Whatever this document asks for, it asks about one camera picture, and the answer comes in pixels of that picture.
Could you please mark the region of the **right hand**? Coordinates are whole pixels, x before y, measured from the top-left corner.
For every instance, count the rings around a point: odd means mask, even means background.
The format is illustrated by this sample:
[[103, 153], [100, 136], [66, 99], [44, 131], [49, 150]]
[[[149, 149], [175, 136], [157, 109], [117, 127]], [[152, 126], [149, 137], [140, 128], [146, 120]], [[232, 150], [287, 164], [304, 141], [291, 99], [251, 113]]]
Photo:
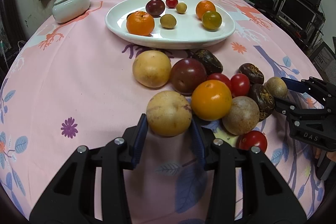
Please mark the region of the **right hand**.
[[[323, 152], [322, 149], [320, 149], [320, 148], [315, 148], [315, 149], [314, 149], [314, 157], [315, 157], [316, 159], [319, 159], [320, 156], [321, 156], [321, 153], [322, 153], [322, 152]], [[327, 153], [326, 153], [326, 156], [327, 156], [327, 158], [330, 159], [331, 161], [336, 162], [336, 152], [335, 152], [335, 151], [334, 151], [334, 152], [327, 152]]]

